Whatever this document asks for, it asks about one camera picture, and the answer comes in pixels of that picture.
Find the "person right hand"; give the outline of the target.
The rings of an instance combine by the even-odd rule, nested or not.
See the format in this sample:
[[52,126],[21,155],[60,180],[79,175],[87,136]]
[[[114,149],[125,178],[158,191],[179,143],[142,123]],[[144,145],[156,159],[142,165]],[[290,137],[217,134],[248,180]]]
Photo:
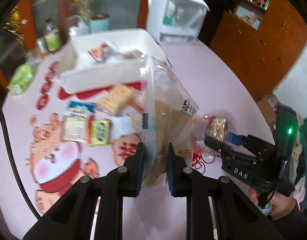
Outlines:
[[[250,187],[248,189],[249,199],[258,205],[258,192],[256,189]],[[285,197],[280,193],[274,193],[273,198],[269,201],[272,204],[272,210],[269,213],[273,220],[281,219],[285,217],[297,206],[297,201],[291,194],[289,197]]]

